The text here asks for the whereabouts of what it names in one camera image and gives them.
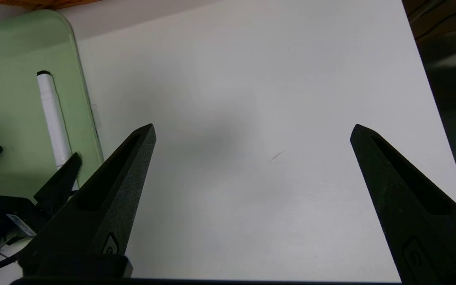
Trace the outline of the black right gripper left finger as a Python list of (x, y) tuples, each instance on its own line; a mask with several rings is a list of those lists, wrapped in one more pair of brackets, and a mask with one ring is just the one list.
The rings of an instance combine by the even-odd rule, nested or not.
[(125, 256), (156, 144), (133, 131), (20, 253), (24, 277), (130, 277)]

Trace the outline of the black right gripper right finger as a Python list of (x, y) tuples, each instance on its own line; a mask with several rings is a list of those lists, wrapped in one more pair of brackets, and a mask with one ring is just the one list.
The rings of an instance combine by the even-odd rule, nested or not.
[(374, 130), (350, 142), (401, 281), (456, 283), (456, 202)]

